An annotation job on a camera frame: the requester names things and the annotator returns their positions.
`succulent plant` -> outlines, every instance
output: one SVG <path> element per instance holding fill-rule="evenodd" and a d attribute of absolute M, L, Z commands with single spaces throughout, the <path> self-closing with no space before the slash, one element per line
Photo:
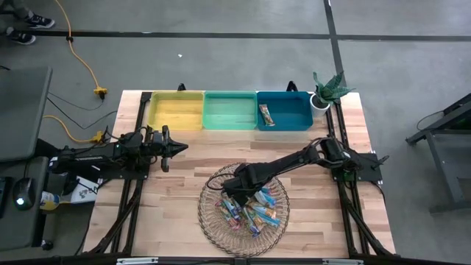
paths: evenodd
<path fill-rule="evenodd" d="M 354 90 L 354 88 L 340 86 L 341 80 L 344 77 L 343 71 L 333 76 L 325 85 L 319 81 L 316 72 L 313 72 L 313 76 L 316 82 L 316 97 L 321 103 L 332 105 L 334 102 L 338 102 L 341 97 Z"/>

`sneaker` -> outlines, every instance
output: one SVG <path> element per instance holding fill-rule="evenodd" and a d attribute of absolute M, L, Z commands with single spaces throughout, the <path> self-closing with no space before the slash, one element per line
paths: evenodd
<path fill-rule="evenodd" d="M 7 38 L 21 45 L 33 44 L 36 41 L 36 37 L 34 35 L 24 34 L 24 33 L 19 32 L 16 29 L 10 32 L 7 35 Z"/>
<path fill-rule="evenodd" d="M 56 23 L 50 18 L 44 18 L 40 15 L 30 13 L 30 16 L 24 19 L 31 29 L 50 29 Z"/>

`butcher block tabletop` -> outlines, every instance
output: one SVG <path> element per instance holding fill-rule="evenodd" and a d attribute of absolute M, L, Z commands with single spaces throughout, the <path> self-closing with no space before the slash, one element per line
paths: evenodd
<path fill-rule="evenodd" d="M 134 131 L 141 92 L 123 91 L 113 128 L 114 135 Z M 350 147 L 357 152 L 371 151 L 360 95 L 347 94 L 341 98 L 341 105 Z M 336 112 L 334 109 L 332 112 L 336 135 L 339 137 Z M 171 138 L 189 145 L 189 148 L 169 160 L 170 171 L 167 173 L 160 169 L 160 162 L 151 166 L 141 195 L 132 255 L 227 256 L 206 239 L 198 222 L 199 194 L 209 176 L 231 163 L 269 162 L 281 158 L 302 149 L 310 140 L 326 135 L 325 116 L 315 118 L 314 125 L 302 132 L 172 131 L 170 128 Z M 260 257 L 347 257 L 339 192 L 330 171 L 310 165 L 278 177 L 289 196 L 289 223 L 278 244 Z M 123 180 L 111 180 L 99 189 L 84 251 L 95 247 L 116 220 L 123 184 Z M 358 192 L 364 221 L 383 246 L 394 252 L 381 193 L 371 183 L 359 183 Z M 125 242 L 127 222 L 121 235 L 121 247 Z M 355 246 L 361 251 L 358 229 L 353 220 L 351 223 Z"/>

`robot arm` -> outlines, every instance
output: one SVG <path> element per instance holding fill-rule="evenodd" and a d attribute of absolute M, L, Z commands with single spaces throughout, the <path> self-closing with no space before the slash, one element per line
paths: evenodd
<path fill-rule="evenodd" d="M 234 178 L 222 184 L 223 191 L 239 205 L 267 184 L 273 177 L 301 166 L 317 164 L 328 169 L 355 170 L 359 164 L 335 138 L 318 138 L 302 150 L 270 163 L 242 164 L 234 171 Z"/>
<path fill-rule="evenodd" d="M 170 138 L 167 126 L 162 127 L 162 133 L 146 128 L 145 138 L 137 130 L 121 135 L 116 142 L 105 146 L 84 149 L 69 149 L 66 146 L 51 159 L 49 168 L 56 174 L 73 172 L 91 180 L 132 179 L 139 172 L 144 172 L 150 163 L 157 162 L 157 157 L 162 157 L 160 167 L 168 172 L 168 159 L 187 148 L 188 145 Z"/>

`white pot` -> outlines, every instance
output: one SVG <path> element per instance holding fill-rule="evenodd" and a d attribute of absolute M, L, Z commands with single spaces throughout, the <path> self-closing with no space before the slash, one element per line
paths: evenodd
<path fill-rule="evenodd" d="M 312 99 L 315 97 L 315 93 L 312 94 L 311 98 L 309 99 L 309 104 L 311 104 L 311 112 L 312 112 L 312 116 L 314 118 L 316 117 L 321 117 L 325 114 L 325 112 L 329 109 L 330 107 L 330 104 L 327 106 L 327 107 L 324 107 L 324 108 L 318 108 L 316 106 L 314 106 L 314 104 L 312 103 Z"/>

